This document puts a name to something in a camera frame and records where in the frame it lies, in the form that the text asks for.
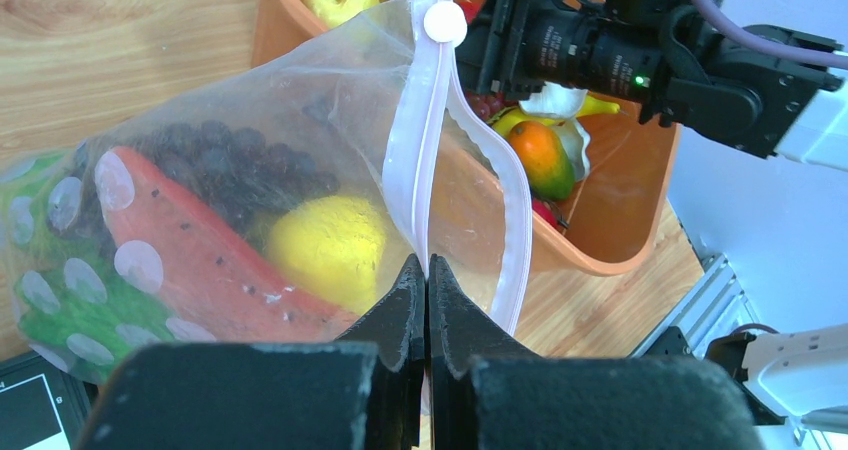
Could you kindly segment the orange plastic basket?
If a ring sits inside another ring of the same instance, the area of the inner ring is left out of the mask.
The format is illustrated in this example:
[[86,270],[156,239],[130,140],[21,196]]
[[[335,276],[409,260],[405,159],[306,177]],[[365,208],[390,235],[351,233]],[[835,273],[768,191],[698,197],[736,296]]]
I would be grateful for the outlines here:
[[[325,27],[300,0],[259,0],[252,63],[277,58]],[[590,171],[559,204],[568,223],[560,231],[534,219],[533,273],[574,269],[590,275],[629,272],[650,254],[670,181],[679,130],[640,125],[625,102],[617,115],[584,117],[591,137]],[[488,162],[451,120],[443,126],[430,212],[433,253],[452,256],[474,272],[501,269],[503,195]]]

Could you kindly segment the green toy lettuce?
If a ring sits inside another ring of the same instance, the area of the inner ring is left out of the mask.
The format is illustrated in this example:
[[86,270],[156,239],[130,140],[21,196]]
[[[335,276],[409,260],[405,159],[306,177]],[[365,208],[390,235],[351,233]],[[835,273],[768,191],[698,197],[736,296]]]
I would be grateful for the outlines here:
[[100,383],[135,349],[174,340],[171,312],[116,271],[86,165],[67,150],[1,174],[1,260],[17,326],[61,370]]

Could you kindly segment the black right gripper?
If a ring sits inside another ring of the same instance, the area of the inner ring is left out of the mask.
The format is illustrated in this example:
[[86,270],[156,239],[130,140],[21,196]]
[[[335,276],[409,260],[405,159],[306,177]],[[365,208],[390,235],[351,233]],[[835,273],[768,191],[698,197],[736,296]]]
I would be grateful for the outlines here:
[[463,90],[509,100],[556,83],[648,103],[670,77],[658,30],[591,0],[484,0],[455,55]]

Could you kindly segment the clear zip top bag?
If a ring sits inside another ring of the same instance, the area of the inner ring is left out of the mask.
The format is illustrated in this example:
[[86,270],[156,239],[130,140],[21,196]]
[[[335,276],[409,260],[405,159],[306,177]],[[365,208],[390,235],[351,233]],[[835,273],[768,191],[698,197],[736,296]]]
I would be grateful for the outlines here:
[[391,0],[287,54],[1,175],[22,337],[103,383],[165,341],[327,341],[406,258],[443,256],[513,332],[530,195],[464,100],[453,0]]

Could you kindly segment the dark toy grapes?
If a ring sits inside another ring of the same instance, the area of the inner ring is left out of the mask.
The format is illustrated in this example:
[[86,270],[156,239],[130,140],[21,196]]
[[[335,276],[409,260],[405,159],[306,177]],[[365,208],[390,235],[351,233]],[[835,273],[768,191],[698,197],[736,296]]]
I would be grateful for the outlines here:
[[309,153],[270,143],[253,127],[231,129],[217,120],[196,127],[173,123],[128,145],[242,234],[259,215],[284,215],[340,187]]

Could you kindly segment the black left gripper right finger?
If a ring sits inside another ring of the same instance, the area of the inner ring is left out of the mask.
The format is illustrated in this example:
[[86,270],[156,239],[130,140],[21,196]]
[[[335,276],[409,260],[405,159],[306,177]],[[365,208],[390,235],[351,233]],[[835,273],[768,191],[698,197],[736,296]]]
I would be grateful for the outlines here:
[[688,356],[546,358],[429,263],[431,441],[437,449],[758,449],[720,366]]

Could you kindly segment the toy watermelon slice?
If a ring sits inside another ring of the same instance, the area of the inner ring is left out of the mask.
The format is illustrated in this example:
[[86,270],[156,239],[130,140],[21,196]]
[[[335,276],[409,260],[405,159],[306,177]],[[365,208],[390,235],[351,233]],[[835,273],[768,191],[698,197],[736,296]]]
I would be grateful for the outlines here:
[[328,341],[357,315],[285,280],[191,191],[117,146],[94,182],[113,265],[173,312],[169,324],[221,341]]

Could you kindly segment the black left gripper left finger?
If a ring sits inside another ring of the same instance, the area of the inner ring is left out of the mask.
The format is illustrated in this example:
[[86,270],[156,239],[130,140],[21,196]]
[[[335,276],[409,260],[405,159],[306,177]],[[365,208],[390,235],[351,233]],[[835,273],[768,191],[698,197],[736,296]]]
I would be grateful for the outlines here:
[[320,343],[168,343],[127,358],[80,449],[409,449],[420,441],[426,279]]

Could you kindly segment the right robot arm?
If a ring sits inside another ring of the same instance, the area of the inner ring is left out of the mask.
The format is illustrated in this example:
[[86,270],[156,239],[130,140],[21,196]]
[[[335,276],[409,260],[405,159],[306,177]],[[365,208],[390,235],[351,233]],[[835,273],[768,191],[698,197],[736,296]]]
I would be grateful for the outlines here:
[[485,0],[456,52],[465,90],[511,100],[547,83],[637,103],[767,158],[847,166],[847,57],[835,40],[739,27],[722,0]]

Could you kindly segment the yellow toy bell pepper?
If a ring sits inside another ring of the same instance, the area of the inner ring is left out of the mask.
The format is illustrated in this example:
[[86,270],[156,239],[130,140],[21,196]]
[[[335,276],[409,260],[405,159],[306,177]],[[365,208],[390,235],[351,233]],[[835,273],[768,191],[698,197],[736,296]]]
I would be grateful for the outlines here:
[[361,197],[307,201],[278,218],[266,258],[285,278],[352,313],[377,300],[377,275],[387,241],[381,213]]

